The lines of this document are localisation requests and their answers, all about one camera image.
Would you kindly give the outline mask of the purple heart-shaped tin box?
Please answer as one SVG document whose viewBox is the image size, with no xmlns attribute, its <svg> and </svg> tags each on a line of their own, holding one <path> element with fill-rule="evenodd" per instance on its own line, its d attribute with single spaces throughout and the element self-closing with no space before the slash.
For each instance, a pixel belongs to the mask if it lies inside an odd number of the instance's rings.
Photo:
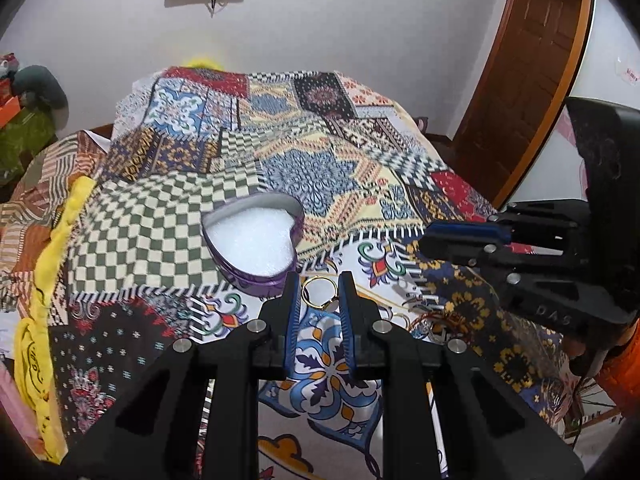
<svg viewBox="0 0 640 480">
<path fill-rule="evenodd" d="M 292 195 L 265 192 L 201 214 L 202 237 L 218 270 L 250 296 L 278 296 L 295 270 L 305 211 Z"/>
</svg>

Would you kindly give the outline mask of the orange box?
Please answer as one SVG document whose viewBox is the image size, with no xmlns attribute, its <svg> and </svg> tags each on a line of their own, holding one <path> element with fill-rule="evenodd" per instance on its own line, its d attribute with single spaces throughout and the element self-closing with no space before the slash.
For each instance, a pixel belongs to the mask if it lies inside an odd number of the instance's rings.
<svg viewBox="0 0 640 480">
<path fill-rule="evenodd" d="M 4 128 L 15 116 L 20 114 L 21 103 L 17 96 L 12 96 L 0 107 L 0 129 Z"/>
</svg>

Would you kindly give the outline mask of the brown wooden door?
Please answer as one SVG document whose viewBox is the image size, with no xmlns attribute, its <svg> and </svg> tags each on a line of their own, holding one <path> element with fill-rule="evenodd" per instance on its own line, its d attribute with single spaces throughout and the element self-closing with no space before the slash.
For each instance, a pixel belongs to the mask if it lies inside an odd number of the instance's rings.
<svg viewBox="0 0 640 480">
<path fill-rule="evenodd" d="M 454 171 L 492 206 L 532 166 L 570 92 L 593 0 L 506 0 L 494 42 L 454 135 Z"/>
</svg>

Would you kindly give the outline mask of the green patterned storage box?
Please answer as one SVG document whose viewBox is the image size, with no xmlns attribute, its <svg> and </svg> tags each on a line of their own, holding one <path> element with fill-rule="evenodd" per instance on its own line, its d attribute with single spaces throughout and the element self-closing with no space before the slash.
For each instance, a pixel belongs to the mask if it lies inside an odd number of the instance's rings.
<svg viewBox="0 0 640 480">
<path fill-rule="evenodd" d="M 1 129 L 1 185 L 21 177 L 29 162 L 55 139 L 49 112 L 23 108 Z"/>
</svg>

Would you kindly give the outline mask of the grey plush toy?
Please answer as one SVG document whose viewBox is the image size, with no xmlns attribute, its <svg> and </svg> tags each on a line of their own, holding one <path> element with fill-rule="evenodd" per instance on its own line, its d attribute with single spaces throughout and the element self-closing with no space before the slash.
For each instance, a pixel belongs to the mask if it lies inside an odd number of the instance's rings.
<svg viewBox="0 0 640 480">
<path fill-rule="evenodd" d="M 47 67 L 31 65 L 18 70 L 12 79 L 12 92 L 22 107 L 36 108 L 51 115 L 55 128 L 68 122 L 68 99 L 58 80 Z"/>
</svg>

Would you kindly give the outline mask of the yellow plush item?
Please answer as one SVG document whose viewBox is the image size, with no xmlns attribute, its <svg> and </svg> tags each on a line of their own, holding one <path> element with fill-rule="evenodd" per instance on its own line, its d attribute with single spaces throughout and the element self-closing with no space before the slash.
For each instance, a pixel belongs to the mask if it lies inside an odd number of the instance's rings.
<svg viewBox="0 0 640 480">
<path fill-rule="evenodd" d="M 194 58 L 188 58 L 182 63 L 182 65 L 189 68 L 198 68 L 199 70 L 224 70 L 219 62 L 212 58 L 206 58 L 206 56 L 194 56 Z"/>
</svg>

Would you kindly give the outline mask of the brown patterned blanket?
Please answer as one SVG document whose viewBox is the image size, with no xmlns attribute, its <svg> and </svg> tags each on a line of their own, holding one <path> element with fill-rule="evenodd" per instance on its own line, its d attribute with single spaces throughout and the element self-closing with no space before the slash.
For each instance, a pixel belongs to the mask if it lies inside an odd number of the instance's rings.
<svg viewBox="0 0 640 480">
<path fill-rule="evenodd" d="M 28 310 L 36 261 L 50 240 L 70 189 L 92 178 L 106 151 L 80 130 L 55 142 L 29 164 L 10 200 L 1 205 L 1 311 Z"/>
</svg>

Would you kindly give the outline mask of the yellow cloth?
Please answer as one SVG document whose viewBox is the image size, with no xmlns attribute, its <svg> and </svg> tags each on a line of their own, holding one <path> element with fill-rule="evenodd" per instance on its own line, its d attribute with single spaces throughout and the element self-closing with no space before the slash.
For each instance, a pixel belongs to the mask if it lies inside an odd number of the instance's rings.
<svg viewBox="0 0 640 480">
<path fill-rule="evenodd" d="M 28 315 L 18 322 L 14 336 L 14 380 L 17 392 L 35 415 L 36 429 L 42 442 L 40 455 L 54 464 L 61 463 L 67 448 L 60 419 L 54 414 L 58 402 L 54 395 L 48 317 L 70 234 L 95 186 L 95 180 L 81 176 L 70 188 L 61 219 L 36 261 Z"/>
</svg>

